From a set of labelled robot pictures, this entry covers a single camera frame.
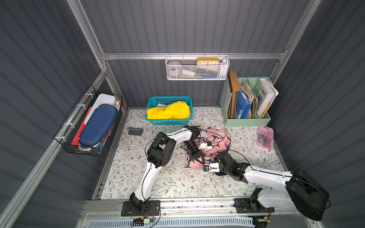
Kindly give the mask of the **pink shark print shorts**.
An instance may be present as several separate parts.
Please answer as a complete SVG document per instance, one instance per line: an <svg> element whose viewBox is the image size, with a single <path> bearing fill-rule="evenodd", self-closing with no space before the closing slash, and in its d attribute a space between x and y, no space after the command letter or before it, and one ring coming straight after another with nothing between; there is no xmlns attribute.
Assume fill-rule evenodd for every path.
<svg viewBox="0 0 365 228"><path fill-rule="evenodd" d="M225 128L199 126L200 133L194 140L199 147L202 141L211 141L212 149L202 149L205 154L205 164L214 163L215 157L221 152L228 152L231 147L231 137ZM195 161L189 150L185 156L185 168L202 169L204 164Z"/></svg>

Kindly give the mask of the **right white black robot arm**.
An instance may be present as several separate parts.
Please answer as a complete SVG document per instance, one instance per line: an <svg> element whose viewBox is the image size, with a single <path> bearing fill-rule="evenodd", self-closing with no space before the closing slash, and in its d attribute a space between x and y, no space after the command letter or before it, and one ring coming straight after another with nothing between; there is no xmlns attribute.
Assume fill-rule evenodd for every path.
<svg viewBox="0 0 365 228"><path fill-rule="evenodd" d="M279 172L238 163L228 152L220 152L213 162L203 166L205 172L228 175L235 181L256 184L250 196L253 211L269 208L296 209L303 216L321 221L331 207L329 192L304 170Z"/></svg>

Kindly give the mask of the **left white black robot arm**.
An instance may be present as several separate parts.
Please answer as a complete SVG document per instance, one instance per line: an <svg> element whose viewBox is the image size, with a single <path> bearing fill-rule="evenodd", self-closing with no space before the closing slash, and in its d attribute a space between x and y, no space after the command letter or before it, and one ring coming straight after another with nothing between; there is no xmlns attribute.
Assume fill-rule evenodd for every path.
<svg viewBox="0 0 365 228"><path fill-rule="evenodd" d="M165 134L159 132L147 150L147 166L142 180L129 198L132 207L139 213L147 208L147 202L151 196L152 187L159 172L169 163L175 146L185 143L188 151L197 162L204 164L204 153L199 149L195 140L200 135L200 128L185 125L182 129Z"/></svg>

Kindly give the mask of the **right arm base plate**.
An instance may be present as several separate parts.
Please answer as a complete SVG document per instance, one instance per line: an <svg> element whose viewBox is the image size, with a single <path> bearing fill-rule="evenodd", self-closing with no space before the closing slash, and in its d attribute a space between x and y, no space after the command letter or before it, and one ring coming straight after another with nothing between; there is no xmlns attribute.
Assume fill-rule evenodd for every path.
<svg viewBox="0 0 365 228"><path fill-rule="evenodd" d="M243 213L267 213L271 214L275 212L273 207L264 208L257 200L249 198L235 198L233 207L238 214Z"/></svg>

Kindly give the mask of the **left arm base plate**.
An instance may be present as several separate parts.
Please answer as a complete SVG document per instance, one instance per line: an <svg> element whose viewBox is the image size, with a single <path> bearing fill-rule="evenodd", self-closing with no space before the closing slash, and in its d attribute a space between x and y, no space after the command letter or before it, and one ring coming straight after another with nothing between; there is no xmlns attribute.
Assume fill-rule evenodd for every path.
<svg viewBox="0 0 365 228"><path fill-rule="evenodd" d="M159 200L148 200L139 204L138 206L133 206L132 202L125 201L123 203L121 216L122 217L132 217L140 216L147 217L148 215L158 216L161 211L161 202Z"/></svg>

